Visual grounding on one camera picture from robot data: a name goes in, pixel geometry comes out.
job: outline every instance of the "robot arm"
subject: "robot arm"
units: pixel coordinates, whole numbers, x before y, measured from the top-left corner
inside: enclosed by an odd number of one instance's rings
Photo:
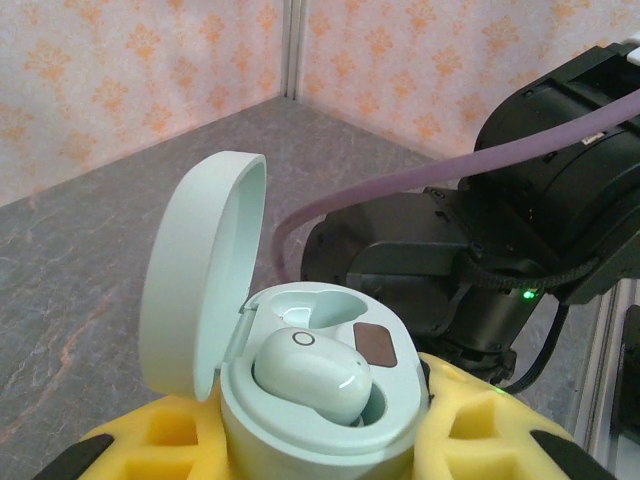
[[[640,88],[637,45],[594,47],[504,101],[476,150],[589,113]],[[550,355],[569,305],[640,278],[640,117],[568,148],[335,211],[312,231],[302,278],[385,303],[421,351],[498,383],[511,345],[544,294],[561,306],[536,362]],[[511,392],[526,388],[532,372]]]

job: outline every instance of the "earbud case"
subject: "earbud case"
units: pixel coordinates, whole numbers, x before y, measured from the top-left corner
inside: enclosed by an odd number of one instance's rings
[[[387,307],[336,285],[279,285],[247,299],[265,192],[257,154],[215,154],[181,180],[142,297],[144,378],[158,392],[199,402],[219,382],[229,453],[248,478],[401,478],[429,397],[411,338]],[[336,339],[367,359],[373,387],[358,427],[258,386],[257,351],[286,327]]]

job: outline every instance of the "earbud charging slot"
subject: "earbud charging slot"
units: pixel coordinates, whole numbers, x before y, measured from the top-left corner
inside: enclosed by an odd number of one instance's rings
[[[270,301],[273,312],[292,327],[334,327],[367,312],[367,304],[342,291],[283,292]]]
[[[387,411],[387,401],[384,397],[384,393],[376,382],[371,385],[371,395],[369,395],[369,401],[362,411],[362,426],[373,425],[382,418],[384,412]]]

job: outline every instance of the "brown contact pad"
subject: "brown contact pad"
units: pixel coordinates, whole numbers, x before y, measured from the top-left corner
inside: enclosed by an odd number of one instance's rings
[[[398,364],[391,333],[382,325],[358,322],[353,324],[356,350],[369,365],[392,368]]]

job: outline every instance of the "wireless earbud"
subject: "wireless earbud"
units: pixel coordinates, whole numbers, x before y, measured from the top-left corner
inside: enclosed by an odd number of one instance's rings
[[[351,425],[371,394],[371,371],[353,348],[315,332],[283,328],[261,345],[254,378],[268,393]]]

